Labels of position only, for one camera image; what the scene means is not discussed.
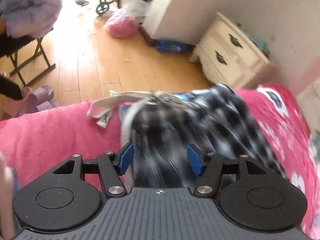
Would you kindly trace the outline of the operator left hand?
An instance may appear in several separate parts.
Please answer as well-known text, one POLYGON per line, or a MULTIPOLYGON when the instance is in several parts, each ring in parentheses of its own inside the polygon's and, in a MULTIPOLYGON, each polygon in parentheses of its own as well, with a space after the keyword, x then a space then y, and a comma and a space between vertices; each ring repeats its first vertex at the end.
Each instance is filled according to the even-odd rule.
POLYGON ((12 209, 14 176, 1 153, 1 236, 12 239, 15 235, 14 215, 12 209))

